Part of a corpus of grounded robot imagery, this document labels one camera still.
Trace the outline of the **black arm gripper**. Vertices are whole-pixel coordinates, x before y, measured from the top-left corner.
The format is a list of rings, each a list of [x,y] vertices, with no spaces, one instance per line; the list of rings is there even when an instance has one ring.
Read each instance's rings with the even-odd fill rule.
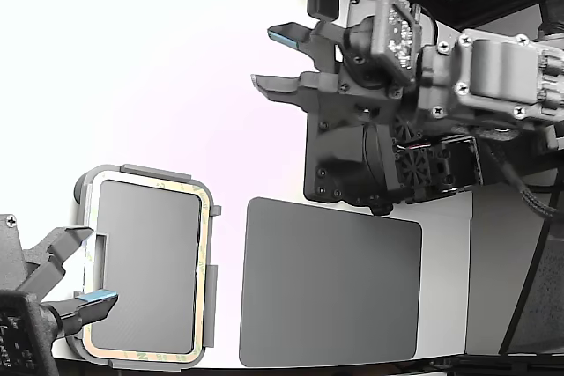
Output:
[[[352,0],[346,27],[318,21],[268,28],[272,41],[308,56],[317,72],[298,77],[252,74],[268,100],[316,111],[319,97],[384,120],[399,109],[406,90],[406,5],[400,0]]]

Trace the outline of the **grey idle gripper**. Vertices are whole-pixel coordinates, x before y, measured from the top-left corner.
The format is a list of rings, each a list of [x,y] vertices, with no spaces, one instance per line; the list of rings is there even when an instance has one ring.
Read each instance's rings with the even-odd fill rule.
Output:
[[[1,215],[1,290],[24,292],[43,300],[59,284],[66,270],[63,265],[94,230],[88,226],[57,227],[34,247],[23,250],[18,220],[13,214]],[[102,321],[118,301],[117,292],[98,290],[72,299],[43,302],[41,317],[53,337],[67,337],[83,326]]]

